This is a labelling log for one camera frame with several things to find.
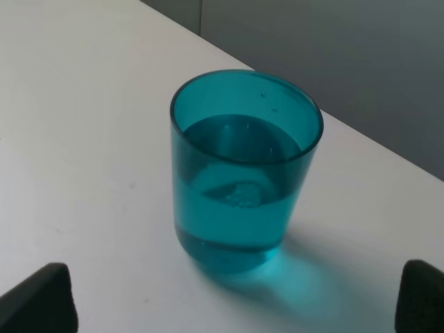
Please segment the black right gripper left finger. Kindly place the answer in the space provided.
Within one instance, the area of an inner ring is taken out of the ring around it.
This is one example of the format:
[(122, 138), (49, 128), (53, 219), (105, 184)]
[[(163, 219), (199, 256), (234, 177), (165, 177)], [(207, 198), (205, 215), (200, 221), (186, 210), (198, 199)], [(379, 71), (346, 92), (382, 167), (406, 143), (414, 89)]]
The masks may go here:
[(1, 296), (2, 332), (77, 332), (69, 268), (50, 263)]

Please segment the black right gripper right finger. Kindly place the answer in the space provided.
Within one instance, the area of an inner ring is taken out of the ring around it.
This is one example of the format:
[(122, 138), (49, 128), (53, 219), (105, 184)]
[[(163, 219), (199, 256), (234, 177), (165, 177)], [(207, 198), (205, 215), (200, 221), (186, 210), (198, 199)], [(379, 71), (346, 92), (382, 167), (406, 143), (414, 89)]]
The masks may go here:
[(443, 332), (443, 272), (421, 259), (409, 260), (404, 265), (395, 332)]

